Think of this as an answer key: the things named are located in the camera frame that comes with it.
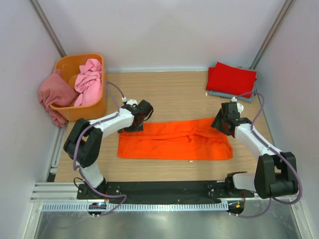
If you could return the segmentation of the orange t-shirt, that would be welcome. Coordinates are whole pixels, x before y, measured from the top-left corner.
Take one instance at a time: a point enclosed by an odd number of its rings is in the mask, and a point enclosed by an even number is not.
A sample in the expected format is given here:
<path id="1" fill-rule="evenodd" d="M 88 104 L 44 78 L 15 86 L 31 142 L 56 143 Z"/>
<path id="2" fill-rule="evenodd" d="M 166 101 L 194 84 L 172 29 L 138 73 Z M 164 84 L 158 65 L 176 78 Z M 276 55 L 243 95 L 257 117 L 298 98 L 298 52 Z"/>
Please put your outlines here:
<path id="1" fill-rule="evenodd" d="M 229 160 L 226 135 L 211 127 L 213 118 L 145 123 L 137 132 L 119 134 L 118 157 L 160 160 Z"/>

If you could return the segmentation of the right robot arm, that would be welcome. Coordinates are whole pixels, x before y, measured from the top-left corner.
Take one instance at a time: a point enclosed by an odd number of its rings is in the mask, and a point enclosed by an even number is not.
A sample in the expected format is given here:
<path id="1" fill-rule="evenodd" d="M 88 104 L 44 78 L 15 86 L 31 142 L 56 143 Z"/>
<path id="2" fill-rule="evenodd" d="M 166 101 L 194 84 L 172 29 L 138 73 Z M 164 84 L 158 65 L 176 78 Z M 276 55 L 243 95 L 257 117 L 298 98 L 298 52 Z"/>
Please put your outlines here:
<path id="1" fill-rule="evenodd" d="M 211 127 L 232 136 L 246 146 L 257 159 L 254 174 L 235 172 L 227 175 L 225 193 L 238 196 L 242 190 L 255 192 L 263 199 L 294 195 L 299 189 L 296 158 L 291 152 L 282 152 L 269 143 L 252 125 L 242 118 L 243 105 L 238 102 L 222 103 Z"/>

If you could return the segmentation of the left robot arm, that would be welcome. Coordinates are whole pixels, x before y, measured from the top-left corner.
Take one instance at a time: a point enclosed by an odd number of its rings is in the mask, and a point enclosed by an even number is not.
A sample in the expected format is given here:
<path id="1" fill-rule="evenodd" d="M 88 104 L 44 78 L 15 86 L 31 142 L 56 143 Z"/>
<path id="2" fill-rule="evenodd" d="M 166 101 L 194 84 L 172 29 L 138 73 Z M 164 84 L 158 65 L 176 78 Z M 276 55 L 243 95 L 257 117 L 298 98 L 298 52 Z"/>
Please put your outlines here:
<path id="1" fill-rule="evenodd" d="M 94 199 L 101 199 L 107 191 L 107 182 L 97 164 L 103 139 L 115 132 L 142 131 L 144 121 L 153 112 L 153 106 L 145 100 L 139 103 L 128 100 L 110 115 L 93 120 L 81 118 L 75 122 L 63 149 L 73 160 L 73 170 L 79 171 Z"/>

